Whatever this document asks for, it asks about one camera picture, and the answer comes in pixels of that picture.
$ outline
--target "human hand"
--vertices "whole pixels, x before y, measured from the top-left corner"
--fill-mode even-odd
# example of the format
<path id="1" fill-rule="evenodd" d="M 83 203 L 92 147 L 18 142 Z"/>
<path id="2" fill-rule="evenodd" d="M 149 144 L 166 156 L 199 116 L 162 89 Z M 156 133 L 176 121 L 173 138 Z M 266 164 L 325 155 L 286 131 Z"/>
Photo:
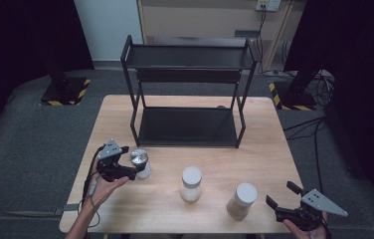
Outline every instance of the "human hand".
<path id="1" fill-rule="evenodd" d="M 94 161 L 93 169 L 97 167 L 97 159 Z M 88 195 L 92 204 L 96 209 L 98 209 L 109 197 L 110 195 L 120 186 L 124 185 L 128 181 L 128 177 L 122 177 L 115 181 L 109 182 L 103 179 L 100 175 L 93 172 L 91 183 L 88 192 L 91 192 L 91 188 L 96 183 L 93 195 Z"/>
<path id="2" fill-rule="evenodd" d="M 327 222 L 327 214 L 323 212 L 324 221 Z M 289 221 L 288 219 L 283 221 L 283 224 L 288 228 L 288 230 L 292 233 L 292 235 L 296 239 L 326 239 L 326 231 L 322 225 L 317 227 L 312 231 L 301 231 L 293 222 Z"/>

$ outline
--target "metal lid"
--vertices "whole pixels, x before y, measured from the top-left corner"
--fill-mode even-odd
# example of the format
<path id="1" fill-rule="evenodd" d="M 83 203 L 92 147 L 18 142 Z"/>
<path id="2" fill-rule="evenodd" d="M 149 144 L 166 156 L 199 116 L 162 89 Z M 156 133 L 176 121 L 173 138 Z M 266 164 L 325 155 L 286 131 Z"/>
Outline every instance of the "metal lid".
<path id="1" fill-rule="evenodd" d="M 196 166 L 188 166 L 183 170 L 183 184 L 187 188 L 196 188 L 202 181 L 202 172 Z"/>
<path id="2" fill-rule="evenodd" d="M 138 148 L 130 154 L 130 161 L 134 166 L 146 164 L 147 160 L 147 152 L 142 148 Z"/>
<path id="3" fill-rule="evenodd" d="M 236 191 L 236 201 L 242 206 L 251 206 L 258 199 L 258 191 L 247 182 L 240 184 Z"/>

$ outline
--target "black metal shelf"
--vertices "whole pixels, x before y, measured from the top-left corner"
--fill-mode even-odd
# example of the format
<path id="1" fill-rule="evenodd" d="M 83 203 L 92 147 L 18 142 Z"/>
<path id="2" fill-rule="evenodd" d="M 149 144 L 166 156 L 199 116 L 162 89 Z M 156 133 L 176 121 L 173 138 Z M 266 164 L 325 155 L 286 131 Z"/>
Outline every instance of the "black metal shelf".
<path id="1" fill-rule="evenodd" d="M 127 37 L 121 54 L 133 115 L 131 130 L 137 145 L 199 145 L 239 147 L 246 123 L 243 107 L 258 61 L 256 48 L 247 39 L 244 46 L 140 45 Z M 136 71 L 138 92 L 132 89 L 128 69 Z M 240 99 L 238 85 L 242 70 L 250 70 Z M 149 107 L 142 84 L 145 83 L 232 84 L 229 108 Z M 140 101 L 143 114 L 139 133 L 134 123 Z M 237 134 L 233 108 L 237 101 L 241 130 Z"/>

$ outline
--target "white wall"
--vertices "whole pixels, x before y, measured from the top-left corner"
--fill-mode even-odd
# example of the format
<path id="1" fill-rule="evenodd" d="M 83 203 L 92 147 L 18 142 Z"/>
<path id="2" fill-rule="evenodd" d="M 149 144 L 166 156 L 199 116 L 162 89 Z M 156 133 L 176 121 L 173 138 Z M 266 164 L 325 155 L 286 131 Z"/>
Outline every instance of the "white wall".
<path id="1" fill-rule="evenodd" d="M 119 61 L 127 35 L 142 43 L 136 0 L 75 0 L 94 61 Z"/>

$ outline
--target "metal canister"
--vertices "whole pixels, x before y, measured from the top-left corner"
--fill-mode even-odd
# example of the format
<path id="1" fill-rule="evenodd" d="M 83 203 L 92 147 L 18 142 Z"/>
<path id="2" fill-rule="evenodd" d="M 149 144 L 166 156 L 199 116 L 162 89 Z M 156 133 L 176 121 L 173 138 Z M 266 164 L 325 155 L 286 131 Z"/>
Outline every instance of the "metal canister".
<path id="1" fill-rule="evenodd" d="M 146 178 L 150 175 L 149 157 L 146 150 L 138 148 L 130 154 L 131 164 L 137 168 L 137 177 Z"/>

